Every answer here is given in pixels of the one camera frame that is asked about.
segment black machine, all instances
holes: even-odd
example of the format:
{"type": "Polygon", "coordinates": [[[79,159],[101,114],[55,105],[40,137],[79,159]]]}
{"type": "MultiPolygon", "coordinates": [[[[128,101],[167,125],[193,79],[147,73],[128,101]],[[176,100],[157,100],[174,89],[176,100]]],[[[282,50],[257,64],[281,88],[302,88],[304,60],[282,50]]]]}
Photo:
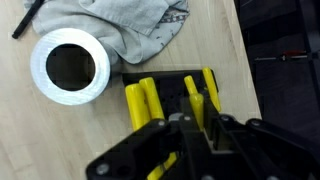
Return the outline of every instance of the black machine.
{"type": "MultiPolygon", "coordinates": [[[[196,72],[189,73],[197,77],[196,72]]],[[[132,75],[124,77],[131,77],[129,83],[141,79],[132,75]]],[[[168,77],[160,75],[155,81],[172,80],[168,77]]],[[[197,84],[201,84],[201,79],[199,76],[197,84]]],[[[161,96],[168,90],[161,88],[161,84],[168,85],[157,84],[161,96]]],[[[177,161],[160,179],[320,179],[319,145],[258,119],[242,125],[230,115],[219,114],[209,98],[204,99],[202,131],[189,99],[183,96],[173,99],[179,99],[176,103],[180,113],[168,110],[167,120],[151,120],[98,157],[86,169],[88,180],[144,180],[172,152],[176,153],[177,161]]]]}

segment wooden table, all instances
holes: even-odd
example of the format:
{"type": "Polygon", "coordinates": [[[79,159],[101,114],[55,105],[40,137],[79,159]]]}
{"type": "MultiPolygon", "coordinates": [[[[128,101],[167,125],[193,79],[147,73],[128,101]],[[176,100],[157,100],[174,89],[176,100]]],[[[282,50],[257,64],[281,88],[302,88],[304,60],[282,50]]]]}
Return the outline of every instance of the wooden table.
{"type": "MultiPolygon", "coordinates": [[[[231,0],[189,0],[191,15],[156,57],[128,72],[211,67],[223,113],[240,122],[260,117],[237,15],[231,0]]],[[[5,180],[80,180],[95,157],[131,131],[121,80],[95,101],[64,106],[47,99],[30,74],[30,54],[39,37],[11,34],[24,11],[21,0],[0,6],[0,177],[5,180]]]]}

